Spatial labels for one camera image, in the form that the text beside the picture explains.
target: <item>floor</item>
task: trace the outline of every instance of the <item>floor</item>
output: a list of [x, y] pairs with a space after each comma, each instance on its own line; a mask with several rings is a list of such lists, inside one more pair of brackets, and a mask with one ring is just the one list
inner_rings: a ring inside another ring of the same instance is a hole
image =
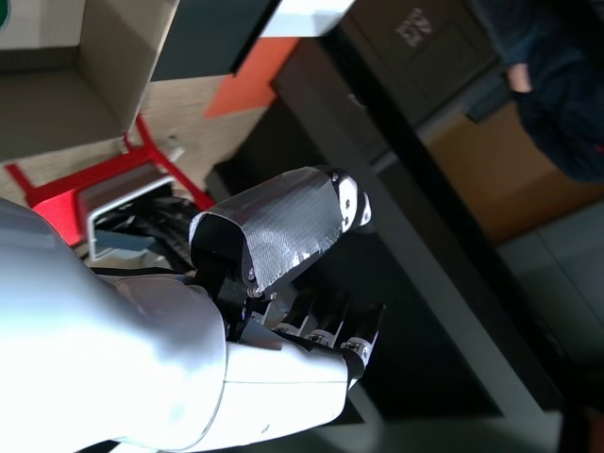
[[[185, 149], [176, 165], [198, 186], [212, 166], [232, 155], [254, 128], [266, 108], [248, 109], [206, 119], [204, 111], [216, 94], [221, 76], [153, 82], [141, 112], [158, 143], [174, 135]], [[19, 163], [34, 184], [69, 175], [121, 152], [120, 141], [64, 149]], [[0, 170], [0, 196], [24, 204], [21, 190]]]

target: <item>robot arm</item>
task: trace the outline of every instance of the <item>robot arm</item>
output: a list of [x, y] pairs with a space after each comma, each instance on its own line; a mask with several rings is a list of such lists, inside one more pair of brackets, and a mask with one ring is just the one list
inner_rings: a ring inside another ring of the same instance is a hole
[[[300, 338], [304, 294], [275, 331], [257, 320], [279, 285], [369, 221], [368, 199], [342, 173], [301, 169], [277, 179], [197, 219], [195, 278], [97, 276], [36, 213], [0, 200], [4, 446], [63, 453], [113, 439], [203, 451], [337, 417], [367, 365], [381, 307], [341, 347], [340, 309]], [[298, 241], [295, 225], [282, 224], [283, 216], [299, 223], [308, 206], [318, 220], [305, 227], [323, 221], [328, 240]], [[275, 400], [295, 410], [277, 412]]]

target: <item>cardboard flap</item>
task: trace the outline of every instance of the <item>cardboard flap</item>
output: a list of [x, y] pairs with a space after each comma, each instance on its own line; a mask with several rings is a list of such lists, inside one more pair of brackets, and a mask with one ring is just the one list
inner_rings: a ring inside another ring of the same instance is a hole
[[94, 143], [120, 125], [75, 71], [0, 75], [2, 160]]
[[137, 114], [177, 0], [88, 0], [78, 69], [123, 129]]

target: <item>wall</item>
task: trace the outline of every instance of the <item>wall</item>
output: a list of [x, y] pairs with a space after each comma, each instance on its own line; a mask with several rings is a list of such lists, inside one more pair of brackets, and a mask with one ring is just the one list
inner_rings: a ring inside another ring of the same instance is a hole
[[557, 170], [534, 147], [512, 103], [480, 125], [460, 115], [427, 146], [496, 242], [604, 195], [604, 185], [576, 183]]

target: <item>black cabinet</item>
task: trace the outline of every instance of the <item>black cabinet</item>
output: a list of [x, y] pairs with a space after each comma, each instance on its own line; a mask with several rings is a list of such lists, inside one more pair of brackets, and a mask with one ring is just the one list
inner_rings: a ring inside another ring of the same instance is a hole
[[413, 126], [497, 63], [463, 0], [357, 1], [341, 28]]

